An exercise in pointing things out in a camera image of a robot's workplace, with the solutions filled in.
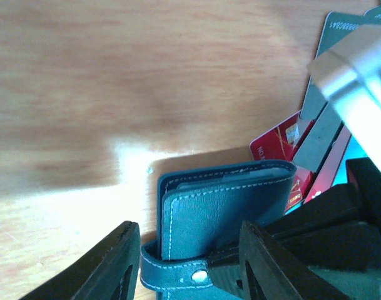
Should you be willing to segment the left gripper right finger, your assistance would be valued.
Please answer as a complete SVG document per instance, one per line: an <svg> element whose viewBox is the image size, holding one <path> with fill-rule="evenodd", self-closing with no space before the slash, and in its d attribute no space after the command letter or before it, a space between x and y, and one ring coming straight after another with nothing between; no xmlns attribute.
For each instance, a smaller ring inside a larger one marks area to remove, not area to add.
<svg viewBox="0 0 381 300"><path fill-rule="evenodd" d="M245 299L349 299L249 221L240 231L240 268Z"/></svg>

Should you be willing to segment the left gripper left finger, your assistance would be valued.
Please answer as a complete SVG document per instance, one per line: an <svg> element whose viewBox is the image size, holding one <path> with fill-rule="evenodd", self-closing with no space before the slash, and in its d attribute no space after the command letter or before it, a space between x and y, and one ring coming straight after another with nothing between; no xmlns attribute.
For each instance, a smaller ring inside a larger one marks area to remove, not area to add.
<svg viewBox="0 0 381 300"><path fill-rule="evenodd" d="M140 229L125 221L65 270L23 299L133 299Z"/></svg>

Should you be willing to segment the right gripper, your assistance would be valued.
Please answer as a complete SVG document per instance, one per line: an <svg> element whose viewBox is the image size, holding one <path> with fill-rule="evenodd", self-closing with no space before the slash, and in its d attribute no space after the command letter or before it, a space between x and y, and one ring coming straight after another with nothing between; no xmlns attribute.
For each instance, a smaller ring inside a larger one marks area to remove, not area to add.
<svg viewBox="0 0 381 300"><path fill-rule="evenodd" d="M381 268L381 172L368 157L346 161L347 180L277 221L261 226L306 265Z"/></svg>

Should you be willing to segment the dark blue card holder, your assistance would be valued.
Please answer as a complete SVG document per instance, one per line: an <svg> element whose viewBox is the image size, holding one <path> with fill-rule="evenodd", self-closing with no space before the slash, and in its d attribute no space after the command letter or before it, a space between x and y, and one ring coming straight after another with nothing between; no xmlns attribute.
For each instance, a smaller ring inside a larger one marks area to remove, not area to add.
<svg viewBox="0 0 381 300"><path fill-rule="evenodd" d="M243 221L266 226L284 215L296 167L251 161L162 175L157 238L141 248L140 281L158 299L241 299L213 285L212 254L236 258Z"/></svg>

